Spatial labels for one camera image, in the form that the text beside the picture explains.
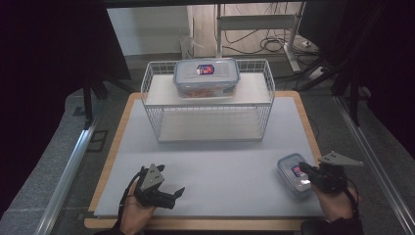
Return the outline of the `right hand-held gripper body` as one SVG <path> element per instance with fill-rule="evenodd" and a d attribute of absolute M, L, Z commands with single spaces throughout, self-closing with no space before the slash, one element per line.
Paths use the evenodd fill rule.
<path fill-rule="evenodd" d="M 328 194 L 337 194 L 347 188 L 345 165 L 363 166 L 357 161 L 332 151 L 319 159 L 319 175 L 322 180 L 320 190 Z"/>

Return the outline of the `dark square floor plate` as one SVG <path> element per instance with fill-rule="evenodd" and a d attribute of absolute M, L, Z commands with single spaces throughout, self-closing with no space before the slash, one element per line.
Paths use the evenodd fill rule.
<path fill-rule="evenodd" d="M 87 148 L 87 152 L 89 153 L 100 153 L 103 151 L 106 140 L 108 136 L 107 130 L 96 130 L 90 141 Z"/>

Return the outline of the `person's right hand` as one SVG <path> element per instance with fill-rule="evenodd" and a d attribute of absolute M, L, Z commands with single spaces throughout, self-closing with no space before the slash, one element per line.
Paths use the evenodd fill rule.
<path fill-rule="evenodd" d="M 323 211 L 324 217 L 327 221 L 333 222 L 340 218 L 353 218 L 352 202 L 346 193 L 340 193 L 337 195 L 326 194 L 314 184 L 311 185 L 311 189 L 316 194 L 321 210 Z"/>

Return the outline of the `black metal stand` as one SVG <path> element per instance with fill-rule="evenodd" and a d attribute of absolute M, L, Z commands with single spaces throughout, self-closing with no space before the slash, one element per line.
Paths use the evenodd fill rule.
<path fill-rule="evenodd" d="M 358 120 L 358 102 L 359 102 L 359 77 L 356 69 L 357 63 L 355 59 L 345 59 L 340 64 L 334 66 L 332 69 L 324 71 L 320 76 L 311 80 L 307 84 L 296 88 L 296 91 L 306 91 L 316 86 L 317 84 L 327 80 L 335 74 L 338 78 L 332 85 L 331 91 L 335 96 L 341 96 L 349 88 L 349 104 L 348 114 L 352 122 L 359 126 Z"/>
<path fill-rule="evenodd" d="M 109 96 L 109 91 L 104 84 L 105 81 L 120 88 L 121 90 L 124 90 L 125 92 L 129 94 L 136 92 L 136 89 L 134 89 L 133 87 L 110 76 L 105 76 L 103 79 L 86 77 L 83 80 L 83 87 L 82 87 L 83 104 L 84 104 L 84 110 L 85 110 L 84 129 L 89 129 L 92 126 L 93 121 L 94 121 L 93 107 L 92 107 L 92 94 L 94 94 L 98 100 L 105 100 Z"/>

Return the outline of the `wooden framed white board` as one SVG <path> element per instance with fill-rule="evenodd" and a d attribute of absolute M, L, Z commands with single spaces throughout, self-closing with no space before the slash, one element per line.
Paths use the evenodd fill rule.
<path fill-rule="evenodd" d="M 304 127 L 305 135 L 310 144 L 314 161 L 320 156 L 320 151 L 313 136 L 310 123 L 308 121 L 301 97 L 294 91 L 278 92 L 278 97 L 291 97 L 299 109 L 300 119 Z M 88 215 L 84 224 L 88 228 L 110 228 L 116 221 L 116 215 L 97 216 L 97 209 L 100 197 L 105 189 L 106 183 L 111 174 L 116 152 L 122 138 L 123 131 L 128 123 L 133 103 L 141 96 L 138 93 L 132 94 L 127 101 L 122 114 L 121 121 L 115 133 L 115 139 L 108 154 L 104 169 L 97 185 L 93 200 L 88 210 Z M 307 218 L 317 218 L 319 216 L 261 216 L 261 217 L 242 217 L 242 216 L 171 216 L 158 215 L 151 220 L 148 227 L 151 230 L 297 230 L 300 223 Z"/>

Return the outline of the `light grey table mat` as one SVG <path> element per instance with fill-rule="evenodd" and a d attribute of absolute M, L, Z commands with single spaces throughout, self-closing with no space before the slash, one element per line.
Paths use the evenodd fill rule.
<path fill-rule="evenodd" d="M 299 109 L 291 97 L 274 100 L 259 142 L 157 141 L 142 102 L 136 100 L 95 214 L 112 216 L 131 178 L 143 166 L 164 165 L 160 190 L 185 191 L 172 210 L 177 216 L 319 216 L 315 196 L 298 199 L 278 175 L 277 163 L 293 154 L 314 163 Z"/>

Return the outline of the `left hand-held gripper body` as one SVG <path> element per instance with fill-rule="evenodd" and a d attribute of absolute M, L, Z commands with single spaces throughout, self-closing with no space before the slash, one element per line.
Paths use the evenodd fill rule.
<path fill-rule="evenodd" d="M 161 198 L 174 198 L 172 194 L 167 194 L 159 190 L 164 182 L 161 172 L 164 165 L 151 164 L 149 167 L 142 166 L 137 173 L 138 180 L 134 191 L 134 197 L 144 207 L 161 207 Z"/>

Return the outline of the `small clear plastic food container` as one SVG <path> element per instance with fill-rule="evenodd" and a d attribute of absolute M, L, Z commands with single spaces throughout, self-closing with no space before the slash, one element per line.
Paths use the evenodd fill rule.
<path fill-rule="evenodd" d="M 293 153 L 280 159 L 277 163 L 277 172 L 289 192 L 296 198 L 305 197 L 311 191 L 308 176 L 300 170 L 300 163 L 305 159 L 299 153 Z"/>

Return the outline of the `white wire shelf rack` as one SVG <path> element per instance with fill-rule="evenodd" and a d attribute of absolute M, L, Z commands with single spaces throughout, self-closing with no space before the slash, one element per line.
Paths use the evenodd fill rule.
<path fill-rule="evenodd" d="M 173 72 L 179 61 L 148 63 L 141 100 L 158 141 L 263 138 L 274 101 L 271 69 L 264 59 L 235 61 L 241 79 L 233 96 L 196 99 L 181 98 L 177 92 Z"/>

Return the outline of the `white metal desk frame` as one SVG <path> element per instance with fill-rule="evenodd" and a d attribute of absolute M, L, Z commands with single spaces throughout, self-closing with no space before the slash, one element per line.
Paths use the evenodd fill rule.
<path fill-rule="evenodd" d="M 251 29 L 289 29 L 291 31 L 287 42 L 283 44 L 284 53 L 294 73 L 300 72 L 300 66 L 294 56 L 294 39 L 300 25 L 300 19 L 305 3 L 301 2 L 293 15 L 252 15 L 252 16 L 224 16 L 221 14 L 221 4 L 215 5 L 215 57 L 222 57 L 222 31 L 223 30 L 251 30 Z"/>

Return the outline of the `white power strip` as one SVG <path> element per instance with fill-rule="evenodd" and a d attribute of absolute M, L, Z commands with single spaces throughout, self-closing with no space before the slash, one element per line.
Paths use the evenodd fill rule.
<path fill-rule="evenodd" d="M 315 71 L 313 71 L 308 77 L 313 80 L 318 78 L 320 75 L 324 73 L 325 69 L 323 67 L 318 67 Z"/>

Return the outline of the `large clear plastic food container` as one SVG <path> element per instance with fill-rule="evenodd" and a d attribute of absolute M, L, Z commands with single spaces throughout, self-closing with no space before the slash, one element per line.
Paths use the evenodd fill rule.
<path fill-rule="evenodd" d="M 187 99 L 233 96 L 240 79 L 237 62 L 232 58 L 181 60 L 173 72 L 179 96 Z"/>

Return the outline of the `aluminium rail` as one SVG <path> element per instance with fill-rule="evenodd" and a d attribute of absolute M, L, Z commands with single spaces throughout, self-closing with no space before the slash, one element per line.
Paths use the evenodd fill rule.
<path fill-rule="evenodd" d="M 51 199 L 41 216 L 41 219 L 34 231 L 34 235 L 50 235 L 57 221 L 69 193 L 71 184 L 74 181 L 77 170 L 82 162 L 89 142 L 95 131 L 97 120 L 89 121 L 88 127 L 84 128 L 71 152 L 67 165 L 60 177 Z"/>
<path fill-rule="evenodd" d="M 397 220 L 404 230 L 404 234 L 415 235 L 415 216 L 410 211 L 401 194 L 393 185 L 391 179 L 388 177 L 362 129 L 358 127 L 349 116 L 349 107 L 347 106 L 345 99 L 334 97 L 334 101 L 339 106 L 342 116 L 346 121 L 346 124 L 349 127 L 360 151 L 362 152 L 366 164 L 372 170 L 376 180 L 390 203 Z"/>

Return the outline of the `person's left hand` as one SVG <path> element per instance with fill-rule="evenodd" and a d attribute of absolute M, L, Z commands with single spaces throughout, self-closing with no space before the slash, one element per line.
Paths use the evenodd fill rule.
<path fill-rule="evenodd" d="M 119 230 L 124 235 L 137 235 L 151 220 L 156 208 L 144 207 L 134 197 L 136 183 L 133 183 L 123 204 Z"/>

